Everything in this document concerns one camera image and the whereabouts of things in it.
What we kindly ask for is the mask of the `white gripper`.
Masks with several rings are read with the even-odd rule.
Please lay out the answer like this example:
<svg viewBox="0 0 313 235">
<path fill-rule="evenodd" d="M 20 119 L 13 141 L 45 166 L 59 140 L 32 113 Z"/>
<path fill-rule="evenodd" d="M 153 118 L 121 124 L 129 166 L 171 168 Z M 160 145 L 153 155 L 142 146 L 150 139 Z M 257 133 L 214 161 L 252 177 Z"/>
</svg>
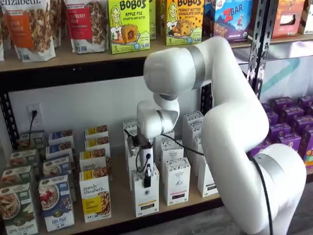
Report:
<svg viewBox="0 0 313 235">
<path fill-rule="evenodd" d="M 145 171 L 144 174 L 144 187 L 151 186 L 151 171 L 154 165 L 153 147 L 142 147 L 139 153 L 140 157 L 140 171 Z"/>
</svg>

